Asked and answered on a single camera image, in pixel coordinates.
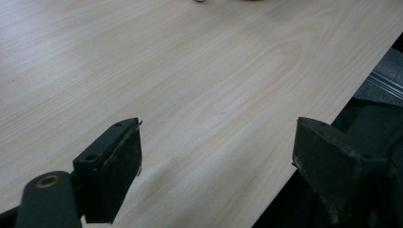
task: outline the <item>black mounting hole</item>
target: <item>black mounting hole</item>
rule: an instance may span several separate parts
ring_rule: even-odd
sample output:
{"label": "black mounting hole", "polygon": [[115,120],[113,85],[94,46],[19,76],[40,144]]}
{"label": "black mounting hole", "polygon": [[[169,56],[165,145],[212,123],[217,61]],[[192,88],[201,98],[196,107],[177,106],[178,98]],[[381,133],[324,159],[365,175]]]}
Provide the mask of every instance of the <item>black mounting hole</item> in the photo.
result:
{"label": "black mounting hole", "polygon": [[98,156],[96,156],[96,155],[88,155],[88,156],[86,156],[86,160],[87,161],[95,161],[95,160],[97,160],[98,159]]}
{"label": "black mounting hole", "polygon": [[362,156],[362,158],[364,158],[364,159],[371,159],[373,156],[371,156],[371,155],[369,155],[369,154],[363,154],[363,155],[361,155]]}
{"label": "black mounting hole", "polygon": [[36,187],[37,188],[51,187],[52,185],[56,184],[59,181],[59,179],[60,179],[59,176],[55,175],[44,177],[36,182]]}

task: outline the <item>wooden table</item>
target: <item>wooden table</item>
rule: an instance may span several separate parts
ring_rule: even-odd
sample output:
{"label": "wooden table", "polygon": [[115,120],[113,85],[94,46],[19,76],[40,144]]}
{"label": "wooden table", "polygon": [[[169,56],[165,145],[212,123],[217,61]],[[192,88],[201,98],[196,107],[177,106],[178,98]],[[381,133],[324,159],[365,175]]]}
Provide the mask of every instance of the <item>wooden table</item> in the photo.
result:
{"label": "wooden table", "polygon": [[0,210],[139,117],[113,227],[250,227],[295,171],[297,117],[330,123],[402,30],[400,0],[4,1]]}

